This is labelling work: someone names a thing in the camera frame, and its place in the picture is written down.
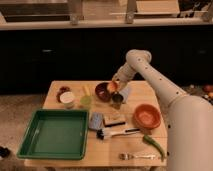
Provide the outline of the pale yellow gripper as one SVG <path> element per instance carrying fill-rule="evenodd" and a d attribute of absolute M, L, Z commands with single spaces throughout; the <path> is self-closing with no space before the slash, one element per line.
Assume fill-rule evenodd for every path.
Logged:
<path fill-rule="evenodd" d="M 121 72 L 115 73 L 112 77 L 112 80 L 118 82 L 119 88 L 124 88 L 128 83 L 126 76 Z"/>

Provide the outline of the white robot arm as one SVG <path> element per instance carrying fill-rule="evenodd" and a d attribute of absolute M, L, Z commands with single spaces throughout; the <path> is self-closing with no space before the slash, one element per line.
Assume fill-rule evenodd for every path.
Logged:
<path fill-rule="evenodd" d="M 151 59 L 147 50 L 129 50 L 112 79 L 123 89 L 139 73 L 168 107 L 167 171 L 213 171 L 213 105 L 162 75 Z"/>

